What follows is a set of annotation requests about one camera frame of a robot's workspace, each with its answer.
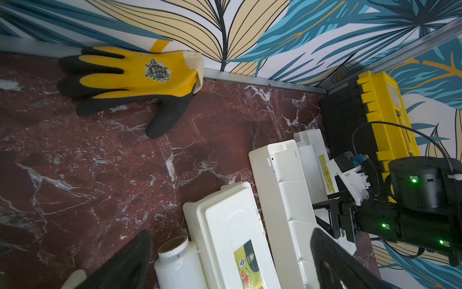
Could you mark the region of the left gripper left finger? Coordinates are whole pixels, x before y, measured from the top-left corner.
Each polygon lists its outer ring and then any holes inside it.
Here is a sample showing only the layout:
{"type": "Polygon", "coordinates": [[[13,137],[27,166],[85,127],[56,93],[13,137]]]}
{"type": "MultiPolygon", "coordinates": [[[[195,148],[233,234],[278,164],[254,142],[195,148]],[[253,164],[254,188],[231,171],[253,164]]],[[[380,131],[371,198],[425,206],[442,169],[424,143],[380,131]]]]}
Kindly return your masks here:
{"type": "Polygon", "coordinates": [[[143,230],[77,287],[79,289],[142,289],[153,241],[143,230]]]}

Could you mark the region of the yellow black toolbox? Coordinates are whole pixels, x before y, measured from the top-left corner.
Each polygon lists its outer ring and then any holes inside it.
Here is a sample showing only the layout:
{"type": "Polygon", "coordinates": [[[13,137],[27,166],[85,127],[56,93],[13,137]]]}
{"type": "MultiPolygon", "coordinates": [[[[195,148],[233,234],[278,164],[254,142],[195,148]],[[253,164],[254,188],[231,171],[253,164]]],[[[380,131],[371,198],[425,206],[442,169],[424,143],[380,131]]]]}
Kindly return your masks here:
{"type": "Polygon", "coordinates": [[[374,191],[389,176],[392,160],[421,154],[398,84],[385,72],[360,74],[320,106],[331,156],[367,155],[364,167],[374,191]]]}

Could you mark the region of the yellow black work glove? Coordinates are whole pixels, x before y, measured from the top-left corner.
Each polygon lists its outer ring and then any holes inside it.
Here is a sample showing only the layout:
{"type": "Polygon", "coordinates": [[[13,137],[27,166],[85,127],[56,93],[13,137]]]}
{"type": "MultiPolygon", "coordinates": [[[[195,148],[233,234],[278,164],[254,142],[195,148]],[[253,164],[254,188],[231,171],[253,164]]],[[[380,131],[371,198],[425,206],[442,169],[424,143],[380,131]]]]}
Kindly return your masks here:
{"type": "Polygon", "coordinates": [[[203,86],[203,55],[194,51],[154,54],[94,46],[58,63],[67,77],[58,82],[57,90],[80,100],[76,108],[80,117],[150,99],[160,101],[146,127],[149,138],[168,132],[203,86]]]}

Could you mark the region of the white wrap dispenser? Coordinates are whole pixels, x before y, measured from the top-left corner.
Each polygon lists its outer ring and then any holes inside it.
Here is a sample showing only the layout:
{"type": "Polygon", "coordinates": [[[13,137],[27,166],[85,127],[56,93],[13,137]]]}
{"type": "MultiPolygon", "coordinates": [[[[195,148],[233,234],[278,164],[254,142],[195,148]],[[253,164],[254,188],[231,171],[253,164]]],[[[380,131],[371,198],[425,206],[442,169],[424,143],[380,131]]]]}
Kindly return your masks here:
{"type": "Polygon", "coordinates": [[[310,240],[318,228],[313,204],[338,193],[343,182],[327,168],[319,129],[249,152],[269,245],[283,289],[318,289],[310,240]]]}
{"type": "Polygon", "coordinates": [[[76,289],[87,279],[86,272],[83,269],[76,270],[71,273],[64,284],[60,287],[61,289],[76,289]]]}
{"type": "Polygon", "coordinates": [[[183,205],[211,289],[278,289],[279,278],[248,182],[183,205]]]}

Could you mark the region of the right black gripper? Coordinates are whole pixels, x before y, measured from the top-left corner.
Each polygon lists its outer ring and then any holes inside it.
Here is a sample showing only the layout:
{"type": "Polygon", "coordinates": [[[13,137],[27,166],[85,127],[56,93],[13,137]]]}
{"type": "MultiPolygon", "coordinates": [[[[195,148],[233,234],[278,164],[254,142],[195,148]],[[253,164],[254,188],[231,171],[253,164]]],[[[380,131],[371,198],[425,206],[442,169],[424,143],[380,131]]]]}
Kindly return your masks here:
{"type": "Polygon", "coordinates": [[[456,219],[442,214],[415,211],[392,202],[365,200],[361,206],[351,203],[348,191],[328,195],[328,200],[313,204],[314,210],[322,208],[338,213],[315,213],[317,224],[334,239],[343,236],[342,229],[377,235],[385,243],[405,243],[417,247],[414,255],[404,255],[415,260],[428,252],[436,252],[448,257],[449,264],[462,264],[462,231],[456,219]]]}

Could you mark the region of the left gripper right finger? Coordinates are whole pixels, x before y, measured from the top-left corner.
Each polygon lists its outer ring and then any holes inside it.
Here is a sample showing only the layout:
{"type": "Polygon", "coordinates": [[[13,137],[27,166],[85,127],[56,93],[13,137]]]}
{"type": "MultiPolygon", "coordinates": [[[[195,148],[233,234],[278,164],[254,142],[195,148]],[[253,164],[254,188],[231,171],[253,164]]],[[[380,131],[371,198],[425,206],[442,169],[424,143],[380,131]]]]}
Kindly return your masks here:
{"type": "Polygon", "coordinates": [[[387,289],[388,286],[357,262],[324,230],[316,228],[310,241],[322,289],[387,289]]]}

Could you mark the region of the short middle plastic wrap roll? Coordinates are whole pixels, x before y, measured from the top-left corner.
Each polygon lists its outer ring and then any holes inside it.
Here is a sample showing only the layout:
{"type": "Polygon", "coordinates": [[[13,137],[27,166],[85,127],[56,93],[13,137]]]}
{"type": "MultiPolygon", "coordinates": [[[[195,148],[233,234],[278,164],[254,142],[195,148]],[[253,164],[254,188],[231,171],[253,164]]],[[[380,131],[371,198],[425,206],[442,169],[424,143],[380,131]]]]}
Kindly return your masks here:
{"type": "Polygon", "coordinates": [[[206,289],[205,276],[194,242],[187,235],[172,238],[158,249],[155,272],[160,289],[206,289]]]}

